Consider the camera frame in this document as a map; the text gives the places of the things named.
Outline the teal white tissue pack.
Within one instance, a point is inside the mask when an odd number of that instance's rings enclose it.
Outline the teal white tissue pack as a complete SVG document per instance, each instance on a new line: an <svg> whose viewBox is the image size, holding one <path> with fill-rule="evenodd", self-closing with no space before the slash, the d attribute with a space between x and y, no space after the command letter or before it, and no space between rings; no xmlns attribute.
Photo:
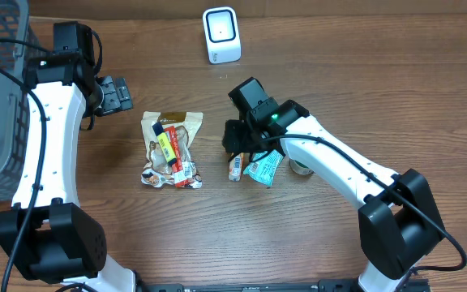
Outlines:
<svg viewBox="0 0 467 292"><path fill-rule="evenodd" d="M283 161L284 156L277 150L272 150L271 152L251 154L249 158L250 162L244 169L243 174L266 187L271 187L277 168Z"/></svg>

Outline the orange snack packet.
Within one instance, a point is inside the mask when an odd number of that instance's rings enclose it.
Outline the orange snack packet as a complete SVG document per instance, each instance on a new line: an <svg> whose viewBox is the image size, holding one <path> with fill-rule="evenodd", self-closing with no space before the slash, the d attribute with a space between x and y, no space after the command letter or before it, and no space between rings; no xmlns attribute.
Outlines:
<svg viewBox="0 0 467 292"><path fill-rule="evenodd" d="M239 153L229 162L229 180L238 182L242 176L242 164L244 160L244 154Z"/></svg>

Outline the grey plastic mesh basket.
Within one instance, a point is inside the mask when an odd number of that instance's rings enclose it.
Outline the grey plastic mesh basket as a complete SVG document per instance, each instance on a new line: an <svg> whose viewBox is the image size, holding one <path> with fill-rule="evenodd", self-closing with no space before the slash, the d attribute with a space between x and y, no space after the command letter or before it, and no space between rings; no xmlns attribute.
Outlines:
<svg viewBox="0 0 467 292"><path fill-rule="evenodd" d="M41 55L29 26L27 0L0 0L0 201L10 200L23 176L31 106L18 85L26 62Z"/></svg>

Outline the red white snack bar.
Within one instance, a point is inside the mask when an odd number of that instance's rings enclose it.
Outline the red white snack bar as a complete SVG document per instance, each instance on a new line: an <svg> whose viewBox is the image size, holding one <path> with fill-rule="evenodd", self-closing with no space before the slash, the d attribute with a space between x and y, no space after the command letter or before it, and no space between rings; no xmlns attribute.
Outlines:
<svg viewBox="0 0 467 292"><path fill-rule="evenodd" d="M165 133L169 137L170 144L173 148L176 163L172 165L173 175L174 175L174 185L176 187L184 187L187 185L188 181L184 173L184 167L182 165L182 159L178 147L177 133L174 126L166 127Z"/></svg>

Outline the yellow glue stick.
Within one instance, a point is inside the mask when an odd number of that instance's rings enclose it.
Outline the yellow glue stick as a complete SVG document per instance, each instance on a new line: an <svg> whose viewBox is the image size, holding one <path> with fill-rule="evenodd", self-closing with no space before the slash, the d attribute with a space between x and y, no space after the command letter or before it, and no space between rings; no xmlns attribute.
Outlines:
<svg viewBox="0 0 467 292"><path fill-rule="evenodd" d="M152 125L152 129L156 135L159 145L161 146L161 151L166 159L166 162L169 166L174 165L177 162L177 157L170 143L170 139L164 131L163 126L160 122L156 122Z"/></svg>

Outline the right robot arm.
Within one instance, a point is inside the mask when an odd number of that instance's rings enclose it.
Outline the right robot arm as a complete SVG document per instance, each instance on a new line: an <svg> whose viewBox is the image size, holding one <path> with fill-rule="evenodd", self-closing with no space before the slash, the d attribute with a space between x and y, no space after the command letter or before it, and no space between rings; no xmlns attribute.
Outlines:
<svg viewBox="0 0 467 292"><path fill-rule="evenodd" d="M228 94L239 112L225 124L226 152L276 151L340 192L358 212L363 253L360 291L398 291L442 241L443 221L426 178L374 163L326 131L296 101L278 104L250 77Z"/></svg>

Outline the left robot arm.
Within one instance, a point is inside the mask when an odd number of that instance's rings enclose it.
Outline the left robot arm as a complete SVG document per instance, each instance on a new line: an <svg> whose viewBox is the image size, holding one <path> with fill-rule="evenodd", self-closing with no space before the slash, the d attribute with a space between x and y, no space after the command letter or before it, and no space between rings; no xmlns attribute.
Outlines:
<svg viewBox="0 0 467 292"><path fill-rule="evenodd" d="M11 209L0 212L8 269L61 291L140 291L136 272L107 252L103 227L79 205L76 157L84 118L130 110L124 79L100 76L102 45L89 26L54 25L54 47L24 68L30 105L24 167Z"/></svg>

